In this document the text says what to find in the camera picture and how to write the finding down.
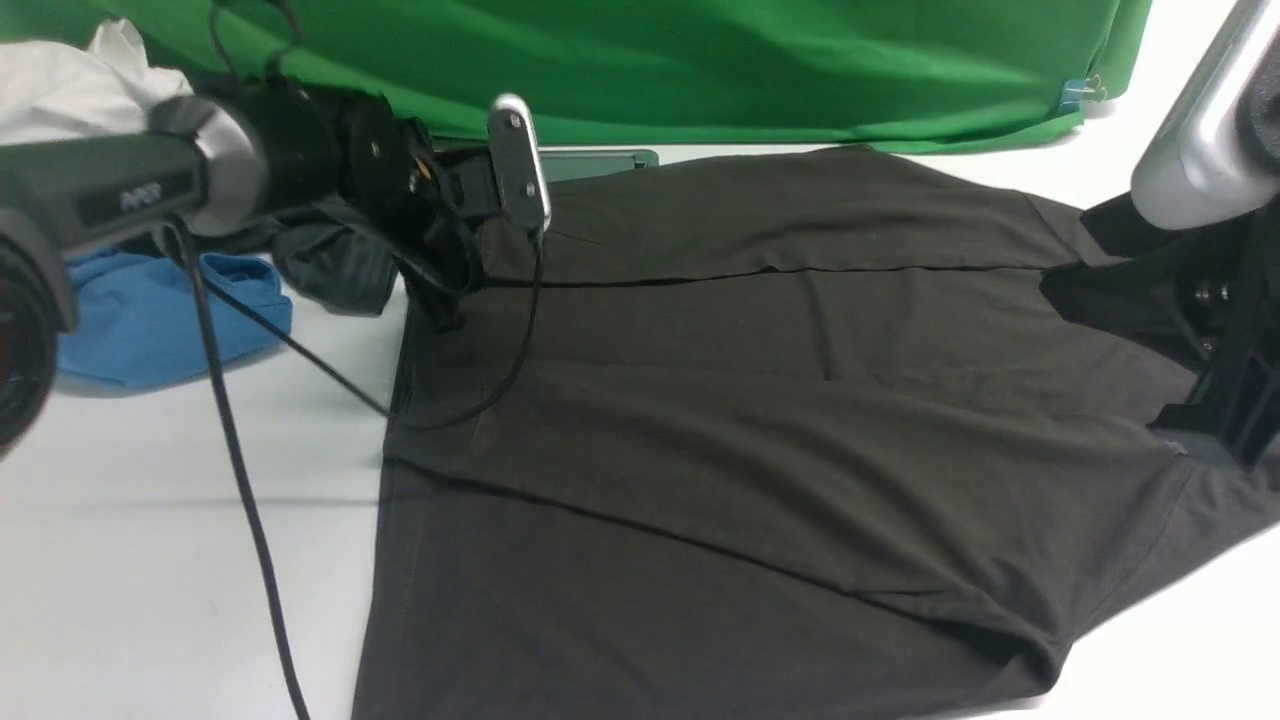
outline blue cloth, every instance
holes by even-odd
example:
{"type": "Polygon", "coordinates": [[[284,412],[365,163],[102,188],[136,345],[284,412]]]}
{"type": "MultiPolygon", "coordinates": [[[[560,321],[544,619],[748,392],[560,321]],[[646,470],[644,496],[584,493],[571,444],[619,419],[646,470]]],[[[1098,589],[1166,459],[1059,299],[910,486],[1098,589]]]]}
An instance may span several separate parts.
{"type": "MultiPolygon", "coordinates": [[[[280,277],[256,258],[206,254],[205,282],[292,332],[293,304],[280,277]]],[[[79,302],[79,327],[59,338],[58,369],[146,389],[209,372],[196,304],[186,272],[166,259],[109,250],[68,263],[79,302]]],[[[223,361],[274,347],[279,341],[221,300],[209,296],[223,361]]]]}

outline white table surface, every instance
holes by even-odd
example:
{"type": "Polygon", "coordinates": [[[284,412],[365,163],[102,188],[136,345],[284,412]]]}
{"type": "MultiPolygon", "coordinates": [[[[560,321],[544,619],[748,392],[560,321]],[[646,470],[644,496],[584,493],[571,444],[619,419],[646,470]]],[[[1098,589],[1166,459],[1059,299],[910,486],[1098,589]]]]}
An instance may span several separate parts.
{"type": "MultiPolygon", "coordinates": [[[[1132,90],[1050,147],[934,168],[1089,206],[1137,163],[1229,0],[1155,0],[1132,90]]],[[[659,147],[664,164],[788,147],[659,147]]],[[[298,301],[294,336],[390,393],[406,301],[298,301]]],[[[383,423],[292,352],[228,378],[316,719],[347,717],[372,575],[383,423]]],[[[1280,533],[1082,639],[1001,720],[1280,716],[1280,533]]],[[[132,397],[60,383],[0,465],[0,717],[289,717],[253,550],[204,382],[132,397]]]]}

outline white cloth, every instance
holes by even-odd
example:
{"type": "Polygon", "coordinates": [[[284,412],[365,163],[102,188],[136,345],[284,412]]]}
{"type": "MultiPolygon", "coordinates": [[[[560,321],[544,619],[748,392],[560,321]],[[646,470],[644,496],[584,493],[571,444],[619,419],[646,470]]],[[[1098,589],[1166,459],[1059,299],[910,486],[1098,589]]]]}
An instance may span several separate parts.
{"type": "Polygon", "coordinates": [[[152,68],[129,20],[97,27],[88,47],[50,41],[0,45],[0,145],[146,129],[161,100],[189,95],[180,70],[152,68]]]}

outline gray cloth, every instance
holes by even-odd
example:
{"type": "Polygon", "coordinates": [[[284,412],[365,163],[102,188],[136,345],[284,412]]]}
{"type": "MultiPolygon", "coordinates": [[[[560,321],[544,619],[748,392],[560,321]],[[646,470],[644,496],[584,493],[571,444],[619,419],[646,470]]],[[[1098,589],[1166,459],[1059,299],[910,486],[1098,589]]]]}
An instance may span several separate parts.
{"type": "Polygon", "coordinates": [[[465,331],[411,313],[355,717],[887,720],[1071,644],[1280,519],[1146,423],[1194,378],[1061,320],[1078,211],[867,150],[554,186],[465,331]]]}

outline black mount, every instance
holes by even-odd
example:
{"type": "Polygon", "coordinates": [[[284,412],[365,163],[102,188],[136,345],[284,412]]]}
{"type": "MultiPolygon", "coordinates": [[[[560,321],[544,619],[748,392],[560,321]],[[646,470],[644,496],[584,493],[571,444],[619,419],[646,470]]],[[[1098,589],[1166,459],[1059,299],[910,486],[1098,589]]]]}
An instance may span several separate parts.
{"type": "Polygon", "coordinates": [[[1105,251],[1134,259],[1050,270],[1044,296],[1064,319],[1197,373],[1187,401],[1151,428],[1202,462],[1251,471],[1280,430],[1280,201],[1165,232],[1121,196],[1082,222],[1105,251]]]}

